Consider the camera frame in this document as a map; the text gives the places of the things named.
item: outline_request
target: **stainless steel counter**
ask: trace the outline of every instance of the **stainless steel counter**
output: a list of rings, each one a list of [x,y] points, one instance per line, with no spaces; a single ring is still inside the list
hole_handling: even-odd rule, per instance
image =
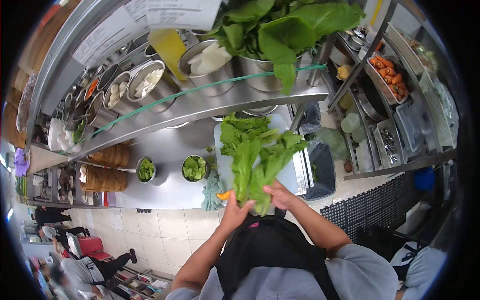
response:
[[[287,105],[279,106],[273,113],[282,115],[287,125],[291,115]],[[214,127],[219,124],[211,118],[199,120],[178,129],[162,129],[134,139],[129,146],[129,182],[126,191],[117,192],[117,206],[127,208],[184,209],[201,208],[204,200],[202,191],[205,182],[191,183],[183,178],[181,167],[189,155],[199,155],[207,161],[216,160],[216,149],[212,153],[206,147],[214,147]],[[294,156],[298,195],[306,193],[303,153]],[[158,177],[143,184],[134,173],[138,160],[150,156],[158,165]]]

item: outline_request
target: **metal pole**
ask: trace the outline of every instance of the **metal pole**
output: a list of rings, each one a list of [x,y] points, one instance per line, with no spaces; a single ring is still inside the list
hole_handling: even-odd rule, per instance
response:
[[[384,21],[382,22],[382,25],[378,29],[377,36],[372,42],[372,45],[367,51],[367,54],[365,57],[362,59],[362,61],[358,64],[356,64],[348,78],[343,82],[342,86],[339,88],[338,92],[335,94],[333,97],[332,102],[328,105],[328,113],[331,114],[332,111],[335,109],[335,105],[337,105],[338,102],[340,102],[340,99],[345,95],[345,93],[348,91],[352,83],[357,79],[357,76],[360,74],[360,71],[363,70],[363,66],[367,62],[367,59],[372,56],[372,54],[375,52],[375,48],[377,48],[377,45],[380,43],[382,40],[382,37],[384,36],[384,32],[388,27],[388,22],[392,19],[393,13],[395,12],[397,2],[392,1],[390,3],[390,6],[388,7],[387,13],[385,15]]]
[[[315,55],[315,58],[313,59],[313,65],[320,64],[323,65],[324,63],[328,62],[328,59],[330,57],[330,53],[332,53],[333,49],[333,44],[335,43],[336,40],[336,33],[333,33],[329,36],[326,37],[326,40],[324,42],[324,45],[322,46],[322,50]],[[309,86],[317,86],[318,83],[320,82],[320,70],[319,69],[314,69],[310,73],[310,77],[308,78],[308,85]]]

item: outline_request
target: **chopped greens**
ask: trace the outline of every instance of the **chopped greens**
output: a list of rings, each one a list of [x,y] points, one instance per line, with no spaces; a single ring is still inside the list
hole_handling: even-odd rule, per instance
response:
[[[183,163],[182,171],[190,181],[199,181],[205,175],[207,162],[198,156],[190,156]]]
[[[82,122],[78,124],[77,129],[75,129],[75,131],[73,132],[72,137],[73,137],[74,144],[78,144],[78,142],[80,141],[82,134],[84,133],[84,130],[85,130],[85,125],[86,125],[85,119],[83,119]]]
[[[142,160],[140,170],[138,170],[138,177],[143,181],[149,181],[153,177],[154,165],[148,158]]]

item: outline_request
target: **white shirt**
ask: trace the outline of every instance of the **white shirt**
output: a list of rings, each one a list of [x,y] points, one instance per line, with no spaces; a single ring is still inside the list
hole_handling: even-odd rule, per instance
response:
[[[418,249],[418,245],[414,241],[409,241],[405,245]],[[402,300],[420,300],[437,278],[447,254],[435,248],[425,247],[415,258],[402,262],[402,259],[409,253],[411,251],[405,248],[398,250],[390,264],[401,266],[411,262],[405,279],[405,286],[408,288],[405,290]]]

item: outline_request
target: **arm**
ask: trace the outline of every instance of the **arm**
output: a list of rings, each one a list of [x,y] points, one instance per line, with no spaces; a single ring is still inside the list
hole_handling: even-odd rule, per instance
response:
[[[293,214],[315,246],[326,249],[329,258],[334,258],[338,250],[352,243],[340,227],[315,212],[277,180],[273,187],[265,185],[264,191],[272,195],[273,205]]]
[[[219,258],[222,247],[229,235],[245,220],[248,211],[254,206],[254,201],[248,201],[240,209],[235,193],[230,193],[225,214],[220,226],[212,236],[193,253],[173,280],[172,291],[178,288],[201,290],[208,279],[210,269]]]

